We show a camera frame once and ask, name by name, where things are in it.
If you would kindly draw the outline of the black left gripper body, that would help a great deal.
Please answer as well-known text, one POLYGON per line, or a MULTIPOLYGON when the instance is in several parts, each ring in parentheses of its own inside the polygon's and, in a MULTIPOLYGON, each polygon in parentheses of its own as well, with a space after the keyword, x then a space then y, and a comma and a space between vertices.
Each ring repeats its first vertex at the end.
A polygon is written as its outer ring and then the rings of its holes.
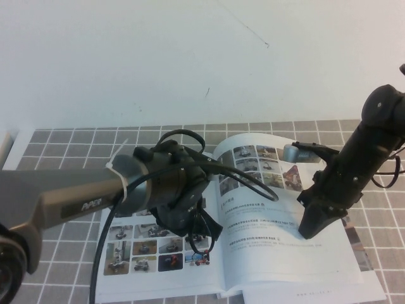
POLYGON ((158 206, 157 223, 179 236, 186 234, 192 222, 192 212, 207 186, 207 182, 187 186, 174 201, 158 206))

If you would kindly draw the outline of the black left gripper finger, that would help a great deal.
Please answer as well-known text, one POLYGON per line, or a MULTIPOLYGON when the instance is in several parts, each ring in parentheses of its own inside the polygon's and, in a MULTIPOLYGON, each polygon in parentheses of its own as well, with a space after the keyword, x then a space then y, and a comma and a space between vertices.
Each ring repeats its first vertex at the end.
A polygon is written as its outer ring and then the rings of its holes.
POLYGON ((194 216, 194 234, 210 236, 208 214, 204 210, 197 210, 194 216))
POLYGON ((201 211, 202 221, 205 225, 206 234, 214 241, 217 241, 221 235, 223 227, 216 222, 204 209, 201 211))

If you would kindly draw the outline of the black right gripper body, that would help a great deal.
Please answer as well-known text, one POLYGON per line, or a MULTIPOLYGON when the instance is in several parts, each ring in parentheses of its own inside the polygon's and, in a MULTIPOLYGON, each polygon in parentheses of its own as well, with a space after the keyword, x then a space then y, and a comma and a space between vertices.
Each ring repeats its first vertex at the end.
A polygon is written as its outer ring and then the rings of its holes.
POLYGON ((320 206, 327 213, 346 216, 348 209, 362 197, 363 188, 356 182, 344 182, 340 178, 325 178, 318 170, 313 176, 313 185, 303 190, 297 200, 307 210, 311 205, 320 206))

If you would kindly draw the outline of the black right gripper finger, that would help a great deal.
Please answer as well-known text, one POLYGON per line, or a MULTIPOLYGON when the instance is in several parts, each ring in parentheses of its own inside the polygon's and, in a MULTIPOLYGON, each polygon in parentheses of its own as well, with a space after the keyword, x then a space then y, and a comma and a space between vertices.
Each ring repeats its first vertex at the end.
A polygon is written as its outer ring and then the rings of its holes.
POLYGON ((303 238, 313 238, 319 233, 320 207, 308 205, 305 208, 298 231, 303 238))
POLYGON ((335 222, 336 220, 345 217, 345 209, 327 208, 317 206, 312 214, 313 228, 311 237, 318 235, 323 229, 335 222))

